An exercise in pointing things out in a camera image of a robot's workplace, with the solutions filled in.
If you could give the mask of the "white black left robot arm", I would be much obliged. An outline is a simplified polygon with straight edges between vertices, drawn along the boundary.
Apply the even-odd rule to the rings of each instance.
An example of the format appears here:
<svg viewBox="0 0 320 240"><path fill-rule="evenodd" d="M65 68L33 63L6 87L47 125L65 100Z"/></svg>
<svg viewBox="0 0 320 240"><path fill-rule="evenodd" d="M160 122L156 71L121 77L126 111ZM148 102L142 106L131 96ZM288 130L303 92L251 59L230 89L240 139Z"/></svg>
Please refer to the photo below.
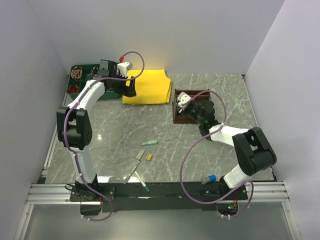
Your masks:
<svg viewBox="0 0 320 240"><path fill-rule="evenodd" d="M136 96L135 79L128 77L132 67L132 63L123 58L119 62L101 60L99 66L91 68L78 96L56 112L57 138L70 153L76 172L71 191L88 201L94 201L100 195L98 177L90 157L93 130L89 113L108 91L129 98Z"/></svg>

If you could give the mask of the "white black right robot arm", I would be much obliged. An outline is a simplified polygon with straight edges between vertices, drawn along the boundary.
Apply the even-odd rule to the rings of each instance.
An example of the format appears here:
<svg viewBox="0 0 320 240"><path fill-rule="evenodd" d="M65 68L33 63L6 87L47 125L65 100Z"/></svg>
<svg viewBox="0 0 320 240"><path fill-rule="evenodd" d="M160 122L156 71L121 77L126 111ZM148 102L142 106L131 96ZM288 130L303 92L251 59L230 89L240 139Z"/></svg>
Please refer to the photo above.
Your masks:
<svg viewBox="0 0 320 240"><path fill-rule="evenodd" d="M212 101L197 102L183 93L177 98L177 107L180 114L199 124L200 134L208 141L234 147L237 165L220 179L223 183L219 187L222 198L231 199L240 183L277 162L276 154L261 128L236 128L218 122Z"/></svg>

